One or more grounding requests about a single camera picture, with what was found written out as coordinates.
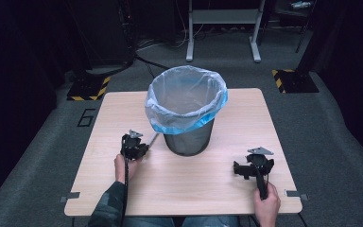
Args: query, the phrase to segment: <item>hand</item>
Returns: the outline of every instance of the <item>hand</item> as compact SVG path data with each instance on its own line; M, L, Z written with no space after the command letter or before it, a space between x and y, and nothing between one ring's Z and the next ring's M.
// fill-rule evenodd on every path
M137 171L137 167L142 160L143 158L140 158L138 160L129 160L129 180L131 180L132 176L134 176L134 173ZM114 176L116 181L120 183L125 183L125 158L123 157L123 155L118 154L113 161L115 168Z
M273 227L276 225L281 200L279 199L276 187L268 182L268 197L261 201L258 188L254 191L254 211L262 227Z

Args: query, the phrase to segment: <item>yellow black tape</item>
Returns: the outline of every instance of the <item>yellow black tape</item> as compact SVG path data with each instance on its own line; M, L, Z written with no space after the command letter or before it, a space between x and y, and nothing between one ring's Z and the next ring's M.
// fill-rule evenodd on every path
M99 89L96 96L68 96L67 100L71 101L99 100L104 96L106 88L108 87L109 84L109 80L111 80L110 77L107 77L103 80L101 89Z
M279 77L279 72L294 72L292 69L285 69L285 70L272 70L272 75L275 78L276 86L279 89L280 93L285 93L285 87L282 84L282 80Z

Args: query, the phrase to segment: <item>trash can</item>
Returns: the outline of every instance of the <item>trash can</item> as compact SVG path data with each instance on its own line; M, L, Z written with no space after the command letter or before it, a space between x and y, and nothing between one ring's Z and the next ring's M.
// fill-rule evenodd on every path
M226 83L217 72L194 66L164 71L149 85L146 115L167 146L182 156L204 151L217 112L226 104Z

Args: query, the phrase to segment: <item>sleeve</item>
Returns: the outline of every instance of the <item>sleeve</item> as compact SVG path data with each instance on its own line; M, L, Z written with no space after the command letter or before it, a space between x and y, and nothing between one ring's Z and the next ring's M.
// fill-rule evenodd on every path
M124 197L125 185L114 182L96 205L88 221L88 227L119 227L122 221Z

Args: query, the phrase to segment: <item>trash bag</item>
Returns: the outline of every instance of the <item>trash bag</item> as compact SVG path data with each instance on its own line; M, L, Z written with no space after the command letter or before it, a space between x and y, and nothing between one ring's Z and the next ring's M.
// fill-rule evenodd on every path
M212 121L227 100L226 83L219 73L185 65L152 81L146 115L156 132L176 135Z

